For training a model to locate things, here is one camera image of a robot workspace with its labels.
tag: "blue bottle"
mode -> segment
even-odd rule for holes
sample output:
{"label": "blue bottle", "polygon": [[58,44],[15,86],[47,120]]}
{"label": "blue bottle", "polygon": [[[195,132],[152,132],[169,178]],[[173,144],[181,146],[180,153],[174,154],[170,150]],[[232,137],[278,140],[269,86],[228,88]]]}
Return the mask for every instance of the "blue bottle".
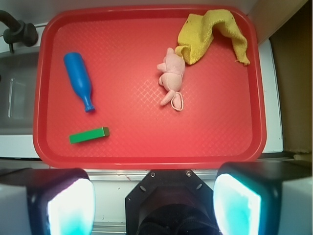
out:
{"label": "blue bottle", "polygon": [[81,54],[71,52],[64,56],[64,63],[75,93],[83,100],[85,112],[94,110],[91,103],[91,83]]}

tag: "green block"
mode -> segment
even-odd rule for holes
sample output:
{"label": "green block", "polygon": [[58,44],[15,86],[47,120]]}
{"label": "green block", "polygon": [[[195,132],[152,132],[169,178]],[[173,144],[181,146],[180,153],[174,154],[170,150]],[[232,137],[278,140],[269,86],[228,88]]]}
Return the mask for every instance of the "green block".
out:
{"label": "green block", "polygon": [[89,141],[92,139],[109,136],[110,132],[108,127],[101,127],[98,129],[94,129],[91,131],[85,131],[82,133],[74,134],[69,136],[69,142],[72,143],[79,143],[83,141]]}

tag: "black faucet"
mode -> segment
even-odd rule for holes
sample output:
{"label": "black faucet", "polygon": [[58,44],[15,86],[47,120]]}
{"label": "black faucet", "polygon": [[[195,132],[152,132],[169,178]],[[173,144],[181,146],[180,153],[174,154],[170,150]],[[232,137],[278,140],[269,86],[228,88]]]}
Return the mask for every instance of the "black faucet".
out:
{"label": "black faucet", "polygon": [[3,33],[3,39],[9,44],[10,52],[14,53],[13,43],[22,42],[25,46],[31,47],[38,41],[38,34],[32,23],[17,21],[6,11],[0,10],[0,21],[9,28]]}

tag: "textured tray surface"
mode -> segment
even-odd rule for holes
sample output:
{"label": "textured tray surface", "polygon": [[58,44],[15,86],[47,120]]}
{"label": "textured tray surface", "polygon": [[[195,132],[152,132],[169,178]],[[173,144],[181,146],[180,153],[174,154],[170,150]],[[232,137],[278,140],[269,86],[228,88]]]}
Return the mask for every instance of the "textured tray surface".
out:
{"label": "textured tray surface", "polygon": [[[259,58],[255,63],[252,33],[246,33],[246,25],[241,27],[247,22],[235,15],[248,39],[251,65],[235,62],[231,40],[214,32],[206,55],[186,67],[184,110],[176,112],[170,104],[159,104],[166,91],[158,84],[161,73],[156,66],[166,49],[177,45],[186,17],[167,18],[162,10],[157,18],[111,15],[112,19],[102,19],[93,14],[94,19],[84,21],[78,16],[69,20],[64,13],[46,29],[41,50],[50,49],[41,51],[37,99],[43,98],[36,101],[46,115],[37,111],[34,137],[43,160],[59,167],[210,168],[257,157],[249,152],[261,153],[264,133],[253,129],[261,130],[263,120],[253,119],[251,113],[252,106],[259,113],[264,109],[262,100],[251,98],[251,93],[259,93]],[[94,113],[84,112],[70,85],[63,57],[72,51],[85,61]],[[100,126],[109,127],[108,138],[69,143],[69,135]]]}

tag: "stuffed pig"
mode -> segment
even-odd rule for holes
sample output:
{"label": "stuffed pig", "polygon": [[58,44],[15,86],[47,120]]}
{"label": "stuffed pig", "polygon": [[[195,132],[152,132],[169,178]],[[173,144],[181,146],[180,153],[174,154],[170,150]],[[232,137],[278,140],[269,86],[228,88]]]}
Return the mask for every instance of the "stuffed pig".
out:
{"label": "stuffed pig", "polygon": [[157,70],[163,72],[159,78],[159,85],[163,86],[168,93],[161,101],[161,105],[171,102],[173,109],[182,111],[184,103],[182,94],[179,92],[182,84],[182,76],[185,72],[185,61],[175,54],[172,48],[168,48],[163,63],[157,65]]}

